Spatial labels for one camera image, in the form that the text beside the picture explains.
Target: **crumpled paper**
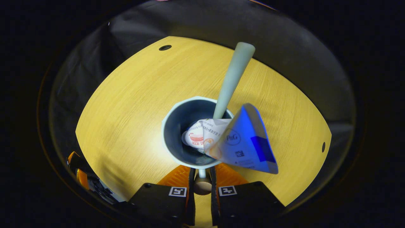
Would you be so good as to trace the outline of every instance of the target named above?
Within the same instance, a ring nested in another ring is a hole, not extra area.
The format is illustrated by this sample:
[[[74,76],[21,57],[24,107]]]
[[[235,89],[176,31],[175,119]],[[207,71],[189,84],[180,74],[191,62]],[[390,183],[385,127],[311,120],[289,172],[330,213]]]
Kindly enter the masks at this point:
[[[250,103],[244,104],[233,119],[198,120],[181,139],[224,163],[278,173],[263,120]]]

